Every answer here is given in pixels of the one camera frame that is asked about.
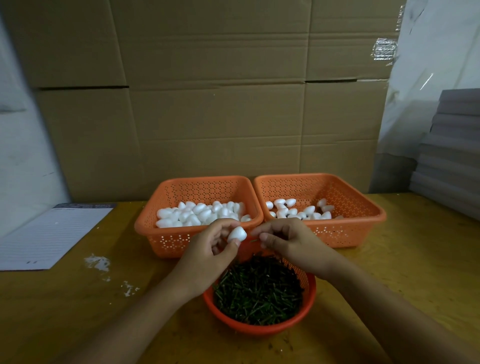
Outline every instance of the forearm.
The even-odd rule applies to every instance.
[[[478,363],[478,353],[344,257],[327,280],[398,363]]]
[[[56,363],[135,363],[185,301],[183,292],[167,278],[83,347]]]

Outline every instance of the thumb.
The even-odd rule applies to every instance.
[[[225,269],[228,265],[235,259],[237,256],[237,252],[239,250],[240,240],[233,239],[231,242],[227,244],[225,249],[218,255],[215,256],[217,261],[220,261],[220,265]]]
[[[288,241],[279,238],[278,236],[262,232],[259,235],[262,247],[269,248],[285,255],[288,248]]]

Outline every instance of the left hand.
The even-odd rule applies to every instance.
[[[206,230],[193,236],[180,261],[166,278],[181,290],[185,302],[201,295],[220,277],[237,256],[238,239],[226,243],[232,229],[240,222],[232,218],[220,218]],[[225,247],[220,253],[219,247]]]

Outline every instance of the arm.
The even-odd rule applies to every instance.
[[[252,235],[331,283],[395,363],[480,363],[475,350],[322,243],[300,220],[272,220]]]
[[[225,246],[223,238],[238,221],[212,223],[191,240],[172,272],[93,339],[55,363],[135,363],[170,317],[190,299],[201,295],[237,255],[240,242]],[[225,246],[219,253],[218,247]]]

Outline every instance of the paper sheet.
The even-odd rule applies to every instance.
[[[115,204],[60,204],[0,239],[0,270],[50,269]]]

